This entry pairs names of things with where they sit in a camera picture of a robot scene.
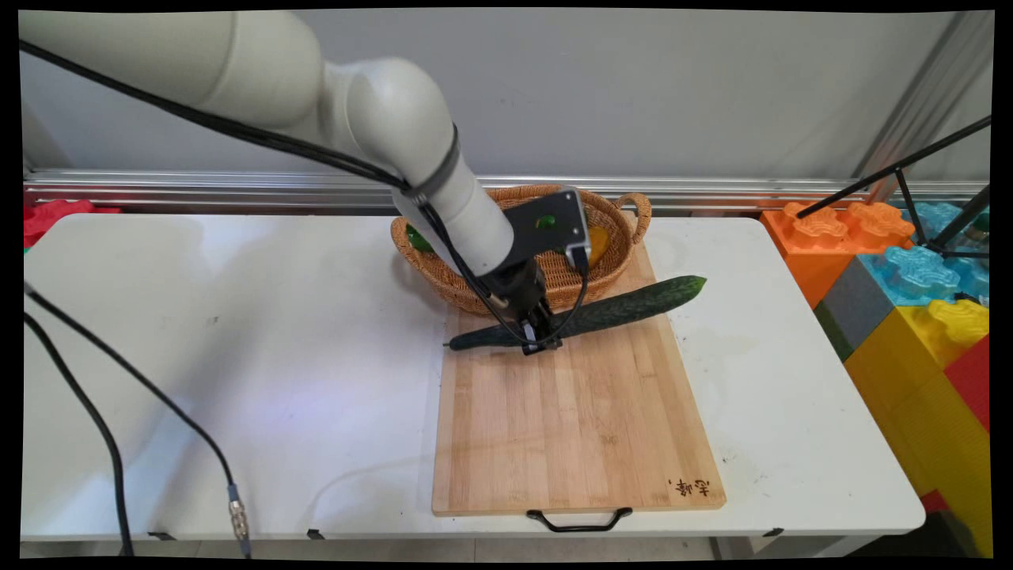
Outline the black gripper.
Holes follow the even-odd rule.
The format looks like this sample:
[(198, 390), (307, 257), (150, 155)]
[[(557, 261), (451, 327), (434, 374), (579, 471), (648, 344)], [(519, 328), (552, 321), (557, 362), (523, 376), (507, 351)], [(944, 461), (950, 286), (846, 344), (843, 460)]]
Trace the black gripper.
[(520, 325), (522, 354), (534, 355), (562, 346), (560, 327), (564, 313), (556, 314), (551, 310), (545, 275), (535, 257), (503, 264), (481, 275), (479, 284), (488, 293), (495, 313)]

